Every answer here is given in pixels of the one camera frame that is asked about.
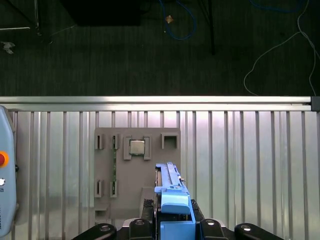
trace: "dark carpet floor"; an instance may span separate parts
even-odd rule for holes
[[[256,0],[290,9],[301,0]],[[18,19],[1,7],[0,24]],[[12,1],[33,18],[32,0]],[[75,23],[58,0],[40,6],[43,32],[56,33]],[[212,0],[216,55],[210,31],[196,0],[185,0],[197,21],[188,40],[165,32],[161,6],[151,3],[141,26],[78,27],[41,43],[29,30],[2,31],[0,41],[12,42],[14,54],[0,49],[0,96],[141,96],[250,95],[243,86],[254,61],[269,48],[298,31],[297,13],[253,7],[249,0]],[[188,13],[175,2],[165,4],[177,35],[192,29]],[[301,27],[320,52],[320,1],[310,0]],[[300,34],[265,55],[247,78],[248,88],[263,96],[310,96],[309,75],[314,52]],[[320,61],[312,82],[320,94]]]

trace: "corrugated metal panel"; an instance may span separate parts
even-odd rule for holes
[[[96,127],[179,127],[181,174],[206,217],[285,239],[320,236],[319,113],[15,111],[15,227],[6,239],[71,239],[94,224]]]

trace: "screw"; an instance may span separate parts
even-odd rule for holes
[[[144,223],[144,221],[142,221],[142,220],[137,220],[137,221],[135,222],[135,224],[136,224],[136,225],[143,225],[143,224],[145,224],[145,223]]]
[[[248,225],[242,225],[241,228],[247,232],[251,231],[251,227],[249,227]]]
[[[206,222],[206,224],[208,224],[208,225],[210,225],[210,226],[215,225],[215,222],[214,222],[213,220],[211,220],[211,219],[208,219],[208,220],[205,221],[205,222]]]
[[[100,227],[100,231],[101,232],[108,232],[108,231],[110,231],[110,227],[108,227],[107,225],[104,225],[104,226]]]

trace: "small debris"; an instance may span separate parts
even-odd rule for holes
[[[166,20],[166,22],[167,22],[168,24],[170,24],[170,23],[172,23],[172,22],[174,21],[174,19],[172,18],[171,15],[167,16],[167,17],[165,18],[165,20]]]
[[[8,54],[14,54],[11,48],[15,47],[16,45],[13,42],[2,41],[1,43],[3,44],[3,50],[5,50]]]

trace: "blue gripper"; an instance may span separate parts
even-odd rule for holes
[[[161,213],[187,215],[185,221],[160,222],[160,240],[196,239],[196,219],[192,208],[190,193],[181,181],[180,173],[172,162],[156,164],[161,170],[162,185],[154,192],[161,195]]]

